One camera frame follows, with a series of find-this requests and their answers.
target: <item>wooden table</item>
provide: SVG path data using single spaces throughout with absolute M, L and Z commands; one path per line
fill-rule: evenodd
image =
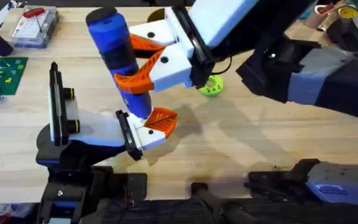
M 38 202 L 47 170 L 35 162 L 35 139 L 48 123 L 50 63 L 59 64 L 65 86 L 75 88 L 79 107 L 94 112 L 125 109 L 113 80 L 88 33 L 85 16 L 93 8 L 60 8 L 62 19 L 45 50 L 17 49 L 29 57 L 15 96 L 0 102 L 0 203 Z M 155 8 L 119 8 L 129 26 L 145 22 Z M 21 9 L 2 27 L 5 38 Z M 295 23 L 294 39 L 319 40 L 321 34 Z M 282 104 L 253 95 L 234 71 L 250 55 L 234 57 L 223 75 L 224 91 L 208 98 L 175 86 L 151 93 L 153 105 L 178 112 L 174 134 L 163 146 L 145 152 L 139 162 L 127 154 L 102 162 L 118 172 L 145 172 L 149 199 L 187 198 L 188 186 L 209 182 L 222 197 L 246 197 L 242 183 L 253 170 L 291 169 L 302 158 L 358 164 L 358 119 L 313 106 Z M 228 61 L 216 66 L 216 71 Z

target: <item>small box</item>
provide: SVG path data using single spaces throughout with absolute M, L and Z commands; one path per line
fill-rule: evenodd
M 55 6 L 25 6 L 24 12 L 42 7 L 45 12 L 37 17 L 21 17 L 11 34 L 11 44 L 15 47 L 44 49 L 59 20 Z

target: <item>black cable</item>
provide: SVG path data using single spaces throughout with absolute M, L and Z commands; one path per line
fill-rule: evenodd
M 122 212 L 121 212 L 121 216 L 119 217 L 117 224 L 120 224 L 122 219 L 124 218 L 124 215 L 127 213 L 129 207 L 126 207 Z
M 220 74 L 227 72 L 229 70 L 229 68 L 231 67 L 232 61 L 233 61 L 233 57 L 230 56 L 230 62 L 229 62 L 229 65 L 227 66 L 227 68 L 225 68 L 223 71 L 220 71 L 220 72 L 213 72 L 213 73 L 211 73 L 211 75 L 220 75 Z

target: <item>red handle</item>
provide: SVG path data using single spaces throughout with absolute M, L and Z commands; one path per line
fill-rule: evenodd
M 43 8 L 35 8 L 35 9 L 30 9 L 28 10 L 27 12 L 23 13 L 23 16 L 26 17 L 26 18 L 31 18 L 33 16 L 38 16 L 42 13 L 45 12 L 45 9 Z

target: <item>blue sticker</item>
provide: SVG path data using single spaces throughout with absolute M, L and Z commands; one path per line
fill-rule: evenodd
M 347 195 L 347 192 L 340 185 L 335 184 L 316 184 L 316 188 L 323 194 Z

